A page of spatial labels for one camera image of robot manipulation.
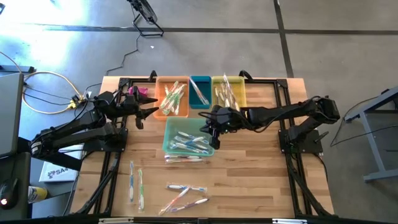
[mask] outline wooden tabletop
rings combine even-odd
[[[116,90],[119,79],[104,77],[101,92]],[[292,103],[308,98],[303,79],[288,78],[287,82]],[[136,85],[148,87],[148,96],[154,97],[154,83]],[[276,107],[274,89],[270,85],[246,84],[246,98],[248,106]],[[199,111],[202,110],[190,110],[190,117],[197,117]],[[299,124],[304,119],[295,121]],[[274,122],[261,134],[246,130],[224,134],[220,137],[221,148],[213,157],[202,164],[184,165],[166,164],[164,161],[165,121],[157,121],[150,116],[144,121],[144,129],[138,130],[132,116],[127,119],[126,127],[129,136],[119,166],[113,217],[156,217],[160,209],[178,195],[178,192],[165,188],[168,183],[207,187],[206,195],[189,191],[177,205],[185,205],[201,197],[210,197],[210,200],[176,213],[166,213],[166,217],[294,217],[285,157],[280,153],[277,137],[279,122]],[[303,154],[302,157],[309,189],[324,208],[333,213],[322,164],[312,154]],[[83,162],[71,212],[80,209],[97,188],[103,158],[104,153],[95,152]],[[128,193],[130,161],[134,161],[133,203],[129,201]],[[145,210],[142,213],[138,212],[139,168],[142,168],[144,183]],[[298,195],[300,208],[304,211],[299,190]],[[107,197],[108,188],[104,191],[102,209]]]

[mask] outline teal plastic container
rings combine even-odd
[[[190,78],[195,82],[203,96],[205,96],[210,104],[204,105],[200,101],[195,89],[192,86],[192,83],[189,82],[189,105],[192,109],[209,109],[211,106],[211,77],[191,76]]]
[[[173,143],[176,142],[182,143],[180,141],[177,141],[175,139],[175,136],[178,136],[184,140],[191,140],[191,138],[179,134],[178,133],[179,131],[195,137],[203,136],[205,137],[203,141],[210,142],[211,135],[199,131],[199,129],[203,127],[205,124],[206,124],[206,119],[201,119],[201,118],[178,118],[178,117],[167,118],[166,130],[164,133],[163,147],[162,147],[163,151],[165,151],[166,154],[179,154],[186,156],[202,156],[202,157],[212,156],[214,154],[214,149],[210,147],[208,144],[201,141],[195,142],[195,144],[198,144],[202,147],[206,147],[208,149],[206,150],[208,154],[197,153],[189,151],[188,149],[181,149],[178,147],[177,148],[172,147]],[[204,150],[202,147],[198,146],[192,146],[192,147],[194,147],[195,149]]]

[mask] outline gray floor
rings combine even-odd
[[[100,82],[107,69],[119,66],[123,55],[135,49],[135,32],[42,31],[37,26],[18,25],[31,22],[131,27],[133,16],[124,0],[36,2],[6,1],[7,8],[0,16],[1,51],[19,64],[64,74],[84,91],[86,86]],[[164,27],[278,28],[271,0],[149,2]],[[286,29],[398,29],[398,2],[394,0],[279,2]],[[29,11],[35,11],[36,16],[17,13]],[[398,35],[289,34],[286,39],[294,77],[305,79],[308,96],[330,95],[341,114],[357,102],[398,84]],[[236,75],[245,69],[254,77],[287,77],[279,34],[174,32],[166,33],[162,39],[140,38],[138,48],[139,52],[126,57],[123,69],[109,75],[148,75],[151,70],[159,75]],[[0,58],[0,63],[8,62]],[[49,75],[33,77],[28,82],[36,89],[63,96],[74,94],[64,81]],[[32,99],[29,102],[43,110],[60,109]],[[72,117],[71,111],[48,116],[23,106],[20,135],[32,138],[37,131]],[[398,178],[365,184],[362,176],[377,170],[369,144],[366,138],[357,138],[330,148],[337,128],[338,124],[320,127],[331,132],[323,145],[336,214],[398,222]],[[344,125],[338,139],[362,132],[361,123],[355,121]],[[40,165],[35,170],[40,172]],[[59,215],[65,199],[64,195],[36,204],[34,216]],[[55,209],[44,212],[43,206]]]

